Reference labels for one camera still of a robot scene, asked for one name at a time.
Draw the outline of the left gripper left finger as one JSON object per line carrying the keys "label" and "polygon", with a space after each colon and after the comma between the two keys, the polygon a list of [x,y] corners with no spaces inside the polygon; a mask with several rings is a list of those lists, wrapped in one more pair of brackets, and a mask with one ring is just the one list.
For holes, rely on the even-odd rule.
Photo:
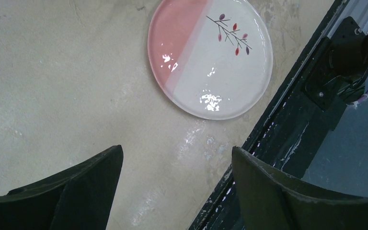
{"label": "left gripper left finger", "polygon": [[0,230],[104,230],[123,165],[123,149],[95,156],[0,196]]}

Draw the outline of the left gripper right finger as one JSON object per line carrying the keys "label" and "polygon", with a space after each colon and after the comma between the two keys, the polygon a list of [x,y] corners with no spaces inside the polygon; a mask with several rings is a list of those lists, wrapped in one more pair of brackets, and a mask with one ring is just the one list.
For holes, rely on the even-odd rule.
{"label": "left gripper right finger", "polygon": [[368,230],[368,197],[307,183],[232,148],[232,173],[248,230]]}

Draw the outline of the large white bottom plate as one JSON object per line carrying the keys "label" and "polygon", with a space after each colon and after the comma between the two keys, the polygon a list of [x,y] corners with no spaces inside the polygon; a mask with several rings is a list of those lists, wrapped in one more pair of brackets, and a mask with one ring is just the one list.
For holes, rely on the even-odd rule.
{"label": "large white bottom plate", "polygon": [[204,119],[244,114],[272,75],[268,30],[246,0],[161,1],[149,25],[147,50],[164,94]]}

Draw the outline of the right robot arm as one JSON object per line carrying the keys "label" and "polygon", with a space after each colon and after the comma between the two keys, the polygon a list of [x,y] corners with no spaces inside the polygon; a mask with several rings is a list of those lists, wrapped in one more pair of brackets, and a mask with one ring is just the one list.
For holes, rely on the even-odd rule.
{"label": "right robot arm", "polygon": [[330,52],[330,65],[341,76],[368,70],[368,35],[357,35],[333,48]]}

